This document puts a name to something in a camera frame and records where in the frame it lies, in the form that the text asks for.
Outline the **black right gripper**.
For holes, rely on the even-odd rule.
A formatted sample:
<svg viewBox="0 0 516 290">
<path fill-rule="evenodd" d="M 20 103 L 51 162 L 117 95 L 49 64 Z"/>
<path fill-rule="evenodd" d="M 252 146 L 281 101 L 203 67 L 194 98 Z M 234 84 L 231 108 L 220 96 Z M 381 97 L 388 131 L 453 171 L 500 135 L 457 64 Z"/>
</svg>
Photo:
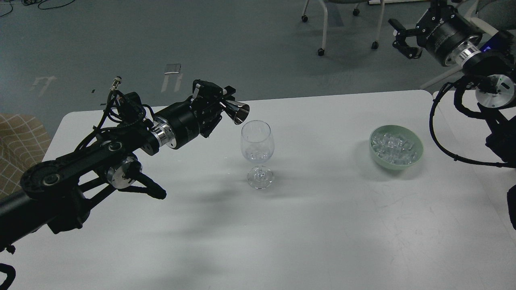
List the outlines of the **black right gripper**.
<svg viewBox="0 0 516 290">
<path fill-rule="evenodd" d="M 415 28 L 406 29 L 397 19 L 388 20 L 395 30 L 392 46 L 407 59 L 419 59 L 424 48 L 441 66 L 451 66 L 454 63 L 449 56 L 452 51 L 464 42 L 479 44 L 482 33 L 459 15 L 455 7 L 446 7 L 448 0 L 430 0 L 429 3 L 429 9 Z M 418 47 L 407 44 L 410 37 L 416 37 Z"/>
</svg>

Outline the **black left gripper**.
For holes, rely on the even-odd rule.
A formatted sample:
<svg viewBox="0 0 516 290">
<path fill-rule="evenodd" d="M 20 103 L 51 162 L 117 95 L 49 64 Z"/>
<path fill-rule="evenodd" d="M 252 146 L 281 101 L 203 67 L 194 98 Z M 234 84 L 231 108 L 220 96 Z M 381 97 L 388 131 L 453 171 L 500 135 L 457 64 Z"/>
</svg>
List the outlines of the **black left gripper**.
<svg viewBox="0 0 516 290">
<path fill-rule="evenodd" d="M 223 97 L 235 101 L 236 89 L 196 79 L 192 83 L 192 97 L 174 103 L 154 115 L 154 123 L 164 129 L 165 141 L 174 150 L 201 135 L 208 138 L 222 120 L 222 106 L 216 101 Z"/>
</svg>

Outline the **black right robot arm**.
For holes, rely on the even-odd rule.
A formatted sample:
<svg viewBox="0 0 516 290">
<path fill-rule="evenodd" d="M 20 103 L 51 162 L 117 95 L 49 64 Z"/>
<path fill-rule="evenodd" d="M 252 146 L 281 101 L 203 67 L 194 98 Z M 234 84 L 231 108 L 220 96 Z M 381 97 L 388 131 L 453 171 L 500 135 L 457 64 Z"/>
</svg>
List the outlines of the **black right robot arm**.
<svg viewBox="0 0 516 290">
<path fill-rule="evenodd" d="M 461 0 L 450 5 L 446 0 L 432 0 L 414 28 L 405 28 L 396 19 L 389 19 L 394 28 L 392 46 L 408 59 L 418 59 L 426 50 L 441 66 L 453 68 L 420 85 L 421 89 L 444 80 L 457 72 L 463 76 L 445 83 L 437 92 L 431 107 L 429 130 L 436 146 L 454 160 L 499 168 L 515 168 L 515 118 L 507 119 L 502 110 L 515 107 L 515 2 L 503 0 L 501 12 L 494 12 L 502 29 L 493 27 L 479 17 L 490 0 L 474 0 L 466 15 L 458 8 Z M 448 151 L 438 141 L 434 131 L 437 105 L 446 92 L 455 88 L 454 106 L 469 118 L 481 119 L 491 134 L 485 145 L 501 159 L 487 163 L 469 159 Z"/>
</svg>

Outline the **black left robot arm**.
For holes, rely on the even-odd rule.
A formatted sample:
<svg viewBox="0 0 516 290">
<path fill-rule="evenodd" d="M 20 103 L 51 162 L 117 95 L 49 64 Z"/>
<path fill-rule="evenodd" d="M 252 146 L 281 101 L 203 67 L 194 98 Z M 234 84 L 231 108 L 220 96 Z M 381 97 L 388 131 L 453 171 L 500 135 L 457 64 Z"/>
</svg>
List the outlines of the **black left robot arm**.
<svg viewBox="0 0 516 290">
<path fill-rule="evenodd" d="M 42 226 L 58 234 L 81 229 L 90 211 L 115 191 L 166 198 L 166 191 L 142 172 L 134 152 L 154 155 L 173 150 L 199 135 L 208 138 L 225 112 L 239 125 L 250 107 L 236 101 L 236 90 L 195 80 L 192 95 L 153 112 L 135 92 L 123 94 L 115 77 L 97 126 L 69 154 L 35 164 L 20 179 L 21 189 L 1 200 L 1 250 Z"/>
</svg>

